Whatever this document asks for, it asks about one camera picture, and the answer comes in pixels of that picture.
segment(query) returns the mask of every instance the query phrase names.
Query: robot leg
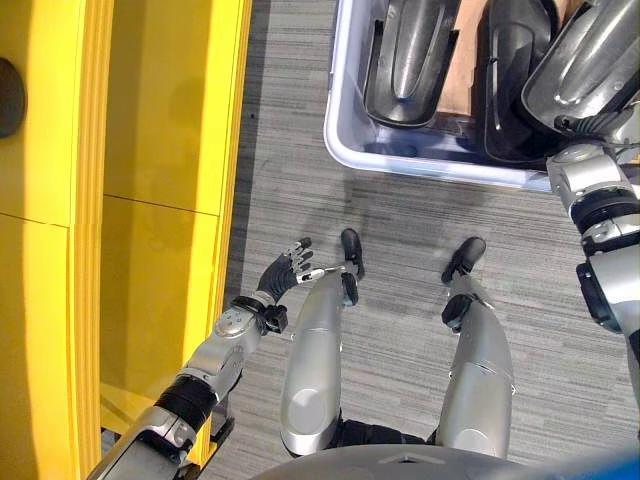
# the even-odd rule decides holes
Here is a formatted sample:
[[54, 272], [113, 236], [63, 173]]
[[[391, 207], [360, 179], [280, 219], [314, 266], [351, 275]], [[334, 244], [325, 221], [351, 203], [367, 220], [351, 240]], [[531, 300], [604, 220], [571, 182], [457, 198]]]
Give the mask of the robot leg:
[[442, 318], [460, 340], [436, 444], [505, 458], [515, 391], [509, 345], [491, 300], [467, 274], [470, 268], [453, 270]]

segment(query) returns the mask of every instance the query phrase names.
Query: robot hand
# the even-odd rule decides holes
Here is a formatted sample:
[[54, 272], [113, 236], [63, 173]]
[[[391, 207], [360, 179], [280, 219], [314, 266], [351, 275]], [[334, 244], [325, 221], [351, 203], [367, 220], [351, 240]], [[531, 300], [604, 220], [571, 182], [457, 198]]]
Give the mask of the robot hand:
[[276, 258], [260, 277], [255, 296], [265, 298], [264, 294], [267, 294], [273, 299], [273, 302], [269, 303], [275, 304], [287, 290], [298, 285], [300, 283], [298, 274], [311, 266], [309, 259], [313, 256], [313, 252], [309, 250], [310, 246], [309, 237], [301, 238]]

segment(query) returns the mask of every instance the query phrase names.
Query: silver metal part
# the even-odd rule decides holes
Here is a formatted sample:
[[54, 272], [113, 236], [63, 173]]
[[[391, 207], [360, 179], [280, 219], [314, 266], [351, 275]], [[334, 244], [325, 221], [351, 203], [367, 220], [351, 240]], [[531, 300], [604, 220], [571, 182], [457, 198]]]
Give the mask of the silver metal part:
[[451, 290], [476, 301], [462, 319], [436, 443], [506, 458], [515, 390], [509, 344], [486, 292], [470, 275], [455, 273]]
[[220, 316], [213, 334], [200, 344], [179, 375], [203, 380], [221, 401], [238, 380], [244, 359], [255, 351], [260, 338], [255, 315], [231, 307]]
[[229, 397], [223, 398], [211, 410], [211, 437], [215, 437], [233, 413], [229, 408]]
[[551, 189], [560, 196], [569, 216], [581, 197], [596, 190], [634, 192], [620, 167], [599, 145], [572, 145], [547, 160], [547, 171]]
[[302, 283], [314, 282], [324, 277], [325, 273], [326, 271], [323, 268], [314, 268], [313, 270], [297, 274], [296, 280], [298, 281], [298, 285]]
[[255, 292], [253, 292], [253, 295], [251, 295], [251, 298], [253, 298], [254, 300], [258, 300], [265, 307], [268, 305], [276, 304], [276, 301], [273, 299], [273, 297], [269, 295], [267, 292], [263, 292], [262, 290], [256, 290]]
[[591, 238], [597, 245], [638, 231], [640, 231], [640, 214], [634, 213], [597, 223], [584, 232], [582, 239]]
[[340, 415], [340, 317], [342, 272], [326, 273], [314, 285], [296, 322], [280, 403], [280, 433], [289, 451], [308, 455], [324, 449]]
[[366, 445], [333, 448], [299, 458], [254, 480], [507, 480], [510, 477], [498, 476], [505, 469], [531, 471], [530, 467], [500, 458], [450, 448]]
[[469, 295], [478, 300], [485, 307], [493, 310], [493, 301], [486, 292], [486, 290], [476, 282], [471, 275], [460, 275], [455, 272], [453, 274], [455, 281], [451, 285], [449, 290], [449, 296], [455, 297], [456, 295]]
[[589, 257], [589, 263], [625, 336], [640, 328], [640, 246]]
[[629, 105], [629, 108], [633, 108], [633, 114], [629, 120], [612, 133], [609, 140], [613, 143], [640, 142], [640, 100], [635, 100]]
[[[173, 478], [179, 465], [172, 463], [151, 447], [142, 446], [137, 439], [144, 432], [152, 432], [171, 443], [176, 450], [182, 450], [183, 456], [181, 460], [184, 460], [189, 446], [193, 445], [196, 440], [196, 432], [189, 424], [175, 414], [154, 405], [147, 408], [136, 419], [127, 432], [94, 468], [88, 480]], [[173, 468], [171, 476], [162, 476], [169, 472], [171, 468]], [[133, 476], [132, 472], [141, 472], [144, 475]]]
[[345, 271], [344, 269], [345, 269], [344, 265], [336, 265], [335, 267], [314, 268], [313, 270], [309, 270], [303, 273], [298, 273], [296, 275], [296, 280], [298, 281], [298, 284], [309, 283], [315, 280], [320, 280], [327, 273]]

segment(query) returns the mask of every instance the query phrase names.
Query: robot forearm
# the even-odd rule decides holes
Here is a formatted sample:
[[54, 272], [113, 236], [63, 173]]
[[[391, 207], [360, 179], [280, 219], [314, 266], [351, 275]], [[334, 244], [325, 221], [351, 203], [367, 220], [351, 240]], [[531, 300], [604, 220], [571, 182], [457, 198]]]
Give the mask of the robot forearm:
[[263, 292], [233, 303], [173, 383], [96, 466], [90, 480], [174, 477], [213, 407], [240, 378], [245, 358], [268, 331], [286, 327], [286, 309], [275, 307]]

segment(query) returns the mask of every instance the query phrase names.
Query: silver robot leg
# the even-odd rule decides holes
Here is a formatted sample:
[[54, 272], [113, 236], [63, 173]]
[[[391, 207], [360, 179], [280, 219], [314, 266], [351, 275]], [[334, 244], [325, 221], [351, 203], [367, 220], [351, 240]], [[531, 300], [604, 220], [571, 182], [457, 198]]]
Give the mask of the silver robot leg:
[[453, 274], [450, 302], [456, 296], [463, 304], [460, 340], [436, 444], [506, 458], [515, 391], [507, 338], [489, 297], [470, 275]]
[[320, 278], [296, 324], [280, 403], [280, 433], [287, 449], [308, 455], [327, 447], [340, 416], [340, 318], [343, 274], [351, 262]]

